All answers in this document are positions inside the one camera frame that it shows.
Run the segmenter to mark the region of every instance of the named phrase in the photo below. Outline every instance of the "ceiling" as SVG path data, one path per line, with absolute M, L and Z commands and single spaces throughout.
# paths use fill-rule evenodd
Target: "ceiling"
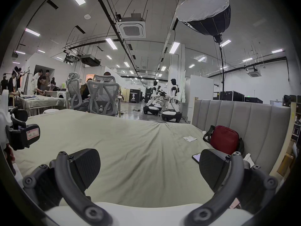
M 62 51 L 67 42 L 77 41 L 79 44 L 104 40 L 107 34 L 112 39 L 116 38 L 112 28 L 108 31 L 109 21 L 97 0 L 85 0 L 86 3 L 80 6 L 74 0 L 51 1 L 58 6 L 58 9 L 55 10 L 49 4 L 44 4 L 29 25 L 30 29 L 41 35 L 36 37 L 25 33 L 21 40 L 25 46 L 20 46 L 18 49 L 29 55 L 40 49 L 46 52 L 45 56 L 56 58 L 56 56 L 65 56 Z M 107 2 L 103 1 L 110 13 Z M 229 1 L 231 24 L 222 35 L 224 41 L 228 39 L 232 41 L 223 48 L 224 60 L 228 64 L 242 63 L 242 59 L 254 57 L 255 53 L 267 55 L 279 48 L 286 50 L 279 56 L 294 54 L 285 22 L 270 0 Z M 121 16 L 125 13 L 125 17 L 130 17 L 130 13 L 133 12 L 143 14 L 145 8 L 146 38 L 127 40 L 126 43 L 130 43 L 133 47 L 130 53 L 136 56 L 133 60 L 135 66 L 141 69 L 146 65 L 149 76 L 154 77 L 178 0 L 109 0 L 109 3 L 111 7 L 115 5 L 114 12 L 116 10 Z M 86 14 L 89 14 L 91 19 L 86 20 L 84 18 Z M 76 25 L 80 26 L 85 34 L 74 28 Z M 187 53 L 186 56 L 195 57 L 198 54 L 210 56 L 211 63 L 207 63 L 206 71 L 217 70 L 218 60 L 214 58 L 219 58 L 219 54 L 218 51 L 216 52 L 217 46 L 211 36 L 199 34 L 179 22 L 175 34 L 174 32 L 171 34 L 169 44 L 174 41 L 174 38 L 194 51 Z M 84 47 L 83 52 L 101 59 L 102 65 L 120 74 L 123 74 L 122 70 L 124 70 L 127 74 L 129 69 L 123 62 L 129 62 L 129 59 L 125 56 L 121 44 L 119 42 L 115 44 L 118 50 L 112 50 L 107 43 L 100 43 Z M 109 60 L 106 55 L 110 55 L 112 60 Z M 169 66 L 169 56 L 164 59 L 164 65 Z M 167 79 L 168 74 L 163 73 L 162 78 Z

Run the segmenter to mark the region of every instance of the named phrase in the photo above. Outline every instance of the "ceiling air conditioner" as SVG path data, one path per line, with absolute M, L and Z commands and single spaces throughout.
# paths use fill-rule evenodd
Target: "ceiling air conditioner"
M 261 76 L 260 70 L 256 69 L 255 67 L 247 69 L 247 73 L 252 78 L 260 77 Z
M 131 17 L 124 17 L 116 23 L 123 38 L 146 38 L 145 20 L 141 13 L 131 13 Z
M 96 59 L 94 56 L 92 55 L 82 55 L 80 57 L 81 61 L 83 64 L 85 65 L 89 65 L 89 66 L 101 66 L 101 63 L 98 59 Z

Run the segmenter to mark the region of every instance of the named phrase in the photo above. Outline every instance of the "concrete floor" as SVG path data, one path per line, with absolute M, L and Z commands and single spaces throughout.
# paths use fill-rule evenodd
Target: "concrete floor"
M 146 105 L 145 102 L 140 103 L 126 103 L 121 102 L 121 109 L 124 114 L 121 115 L 121 118 L 127 118 L 132 120 L 143 120 L 143 121 L 158 121 L 164 122 L 159 115 L 145 115 L 143 113 L 143 107 Z M 186 123 L 184 119 L 180 120 L 180 123 Z

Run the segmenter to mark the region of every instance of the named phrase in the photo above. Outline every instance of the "beige bed sheet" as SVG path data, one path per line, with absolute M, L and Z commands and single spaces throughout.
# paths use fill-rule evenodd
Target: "beige bed sheet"
M 135 121 L 61 110 L 29 118 L 40 126 L 41 137 L 29 149 L 16 151 L 23 176 L 40 164 L 95 148 L 100 173 L 86 190 L 94 202 L 136 207 L 168 207 L 205 203 L 213 192 L 202 178 L 193 154 L 209 148 L 202 131 L 190 124 Z M 188 142 L 185 136 L 197 140 Z

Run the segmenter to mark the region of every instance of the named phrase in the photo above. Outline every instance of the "black bag strap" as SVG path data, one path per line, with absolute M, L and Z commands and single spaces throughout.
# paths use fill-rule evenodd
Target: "black bag strap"
M 211 135 L 212 135 L 214 129 L 215 129 L 215 126 L 210 126 L 210 129 L 209 129 L 209 130 L 207 131 L 207 133 L 203 136 L 203 140 L 204 140 L 205 142 L 210 143 Z

